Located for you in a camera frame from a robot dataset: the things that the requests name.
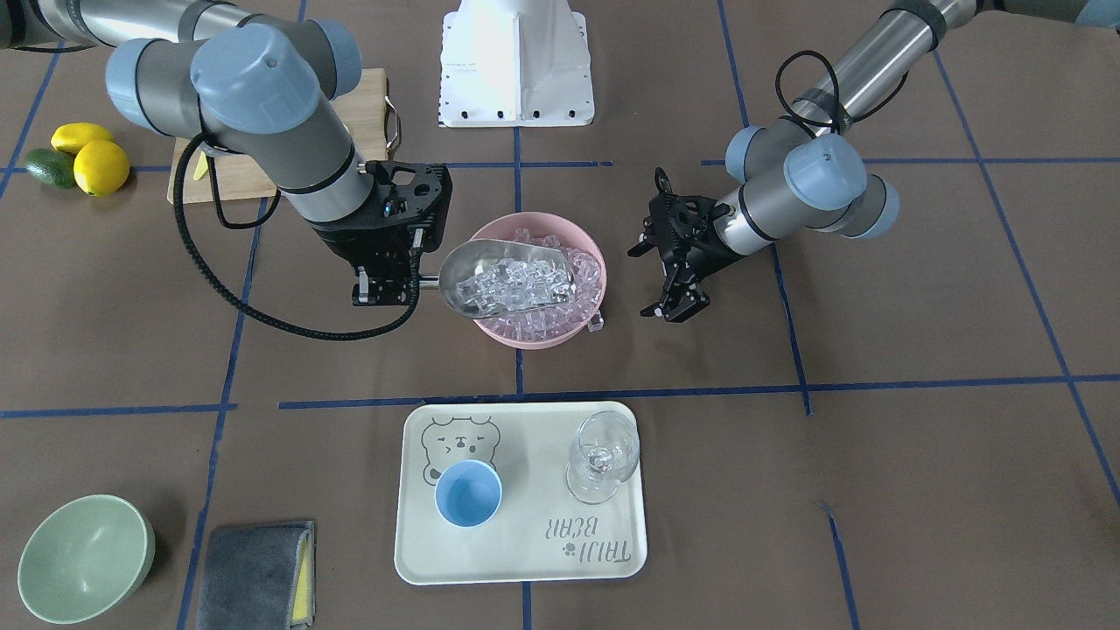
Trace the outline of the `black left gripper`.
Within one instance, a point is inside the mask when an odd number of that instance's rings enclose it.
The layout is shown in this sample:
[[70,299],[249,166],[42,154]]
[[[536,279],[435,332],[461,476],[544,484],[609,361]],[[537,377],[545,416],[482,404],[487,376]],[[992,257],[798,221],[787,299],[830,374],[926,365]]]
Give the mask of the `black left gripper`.
[[655,250],[665,282],[640,317],[683,323],[711,303],[699,282],[736,262],[736,252],[724,244],[716,228],[716,220],[732,209],[711,197],[676,194],[663,168],[655,169],[654,183],[657,194],[648,201],[640,240],[627,254]]

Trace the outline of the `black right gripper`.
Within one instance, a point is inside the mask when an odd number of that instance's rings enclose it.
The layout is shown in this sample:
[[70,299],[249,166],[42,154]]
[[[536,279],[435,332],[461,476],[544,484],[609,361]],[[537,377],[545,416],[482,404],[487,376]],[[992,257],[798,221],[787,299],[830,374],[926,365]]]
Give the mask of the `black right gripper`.
[[451,172],[441,163],[357,161],[353,174],[361,187],[360,200],[343,206],[351,213],[316,220],[312,231],[353,268],[353,306],[416,305],[421,272],[411,254],[444,243]]

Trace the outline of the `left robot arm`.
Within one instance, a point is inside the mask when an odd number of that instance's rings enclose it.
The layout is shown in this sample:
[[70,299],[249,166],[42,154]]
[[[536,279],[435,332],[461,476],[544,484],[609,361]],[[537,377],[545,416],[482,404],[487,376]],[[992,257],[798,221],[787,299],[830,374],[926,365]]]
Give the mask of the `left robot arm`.
[[711,303],[704,278],[804,228],[848,239],[887,231],[899,192],[865,172],[844,132],[879,112],[949,31],[986,11],[1117,28],[1116,1],[895,1],[840,61],[824,61],[815,85],[780,98],[776,123],[732,136],[724,167],[735,191],[720,200],[679,194],[655,169],[657,193],[628,254],[656,251],[665,282],[641,316],[691,319]]

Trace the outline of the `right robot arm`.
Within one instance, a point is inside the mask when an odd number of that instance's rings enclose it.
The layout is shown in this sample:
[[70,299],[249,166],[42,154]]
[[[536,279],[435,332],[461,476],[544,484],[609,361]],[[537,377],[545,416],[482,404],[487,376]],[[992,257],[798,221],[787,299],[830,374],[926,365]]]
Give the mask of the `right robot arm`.
[[52,41],[111,47],[108,96],[136,126],[255,160],[353,267],[354,304],[416,302],[417,260],[444,239],[451,176],[361,154],[333,108],[361,80],[343,24],[225,1],[4,1],[4,48]]

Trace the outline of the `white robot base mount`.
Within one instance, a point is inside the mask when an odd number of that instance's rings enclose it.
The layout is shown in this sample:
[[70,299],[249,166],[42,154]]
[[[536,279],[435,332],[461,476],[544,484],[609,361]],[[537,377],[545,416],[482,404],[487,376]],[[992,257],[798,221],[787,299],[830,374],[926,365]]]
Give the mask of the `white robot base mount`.
[[567,1],[463,1],[441,35],[440,126],[592,124],[587,24]]

